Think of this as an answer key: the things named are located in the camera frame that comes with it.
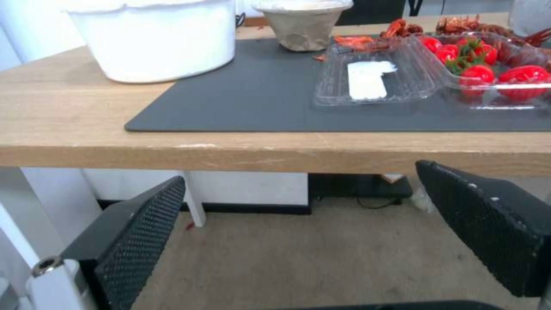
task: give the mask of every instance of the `crayfish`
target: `crayfish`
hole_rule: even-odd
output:
[[[397,19],[390,23],[386,31],[381,32],[381,38],[391,38],[393,36],[406,37],[414,33],[423,33],[423,27],[415,24],[407,24],[405,19]]]
[[[423,33],[423,27],[415,24],[407,24],[404,19],[397,19],[390,23],[386,31],[381,32],[380,38],[373,39],[369,36],[335,37],[337,44],[352,49],[353,51],[378,51],[391,46],[387,39],[394,37],[406,37],[414,33]]]
[[[511,42],[518,46],[540,46],[551,37],[551,28],[543,29],[542,31],[523,37],[515,35],[510,29],[505,29],[498,25],[483,24],[479,20],[479,14],[474,18],[470,18],[469,16],[464,18],[444,17],[436,24],[436,34],[460,34],[465,31],[495,33],[511,39]]]

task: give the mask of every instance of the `wooden table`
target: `wooden table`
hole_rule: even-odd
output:
[[[439,17],[410,18],[426,30]],[[505,25],[507,14],[483,14]],[[341,35],[387,25],[342,26]],[[240,39],[270,28],[241,28]],[[81,47],[0,73],[0,165],[412,173],[433,159],[490,175],[551,175],[551,132],[139,133],[123,125],[172,83],[108,80]]]

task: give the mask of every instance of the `white container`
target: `white container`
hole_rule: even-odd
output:
[[[521,36],[529,36],[551,27],[551,0],[515,0],[509,14],[509,27]]]
[[[352,0],[257,0],[279,43],[297,51],[320,51],[329,46],[331,30]]]
[[[211,71],[235,52],[235,0],[67,0],[105,75],[162,82]]]

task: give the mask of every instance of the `plastic container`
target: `plastic container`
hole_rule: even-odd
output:
[[[263,0],[253,8],[264,13],[279,43],[292,51],[320,51],[352,0]]]
[[[461,35],[441,35],[434,36],[442,42],[442,44],[455,44],[460,39],[465,37],[476,37],[484,40],[486,44],[494,46],[498,50],[498,61],[492,66],[496,78],[499,75],[511,68],[525,65],[537,65],[545,68],[548,72],[551,69],[551,63],[546,55],[539,52],[537,48],[532,46],[517,46],[510,39],[502,37],[494,33],[463,33]],[[452,74],[442,64],[434,54],[421,44],[411,45],[414,50],[411,53],[418,55],[423,62],[426,62],[426,68],[431,72],[433,80],[441,83],[448,91],[450,97],[467,103],[472,109],[534,109],[534,108],[549,108],[549,89],[551,89],[551,81],[544,83],[510,83],[510,84],[493,84],[485,85],[470,85],[475,84],[474,81],[479,81],[475,78],[465,78]],[[534,91],[537,89],[546,89],[547,91],[541,95],[527,100],[513,100],[499,93],[499,90],[523,90],[525,92]],[[463,90],[480,90],[478,96],[465,96]]]
[[[216,69],[235,51],[235,0],[67,1],[107,77],[161,82]]]
[[[388,48],[380,49],[380,42],[367,44],[370,51],[353,51],[332,44],[326,52],[326,61],[314,93],[314,103],[318,105],[360,105],[408,102],[426,98],[438,90],[440,84],[434,81],[426,68],[427,60],[418,57],[413,51],[424,46],[419,40],[393,38],[386,41]],[[384,73],[382,81],[386,88],[384,97],[355,99],[351,95],[349,65],[358,62],[389,62],[396,66],[394,72]],[[365,81],[370,87],[372,81]]]
[[[314,93],[314,103],[322,106],[403,103],[402,106],[407,108],[416,100],[427,98],[438,92],[447,100],[458,104],[464,103],[469,109],[542,108],[551,110],[551,92],[549,91],[551,81],[497,84],[499,75],[514,67],[537,65],[549,72],[551,61],[537,48],[517,46],[510,39],[493,33],[471,32],[461,35],[434,36],[443,44],[455,44],[465,37],[477,37],[498,50],[498,61],[493,66],[496,80],[493,83],[480,85],[480,80],[476,78],[465,78],[452,74],[420,42],[419,36],[375,41],[366,44],[363,51],[354,51],[332,44],[326,52],[327,60],[321,69]],[[381,78],[386,94],[374,98],[355,98],[354,88],[365,88],[368,93],[373,93],[375,92],[373,85],[377,84],[377,81],[371,77],[372,74],[367,74],[367,78],[364,77],[363,83],[359,87],[354,86],[357,81],[352,77],[350,64],[374,61],[388,61],[397,67],[395,72],[382,74]],[[526,100],[518,100],[518,98],[503,95],[500,90],[502,92],[503,90],[517,90],[521,94],[538,95]]]

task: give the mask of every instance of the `beige carpet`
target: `beige carpet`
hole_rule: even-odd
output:
[[[379,204],[381,201],[370,201]],[[149,309],[273,309],[467,299],[536,309],[488,273],[438,213],[317,202],[311,216],[208,214],[177,220],[134,304]]]

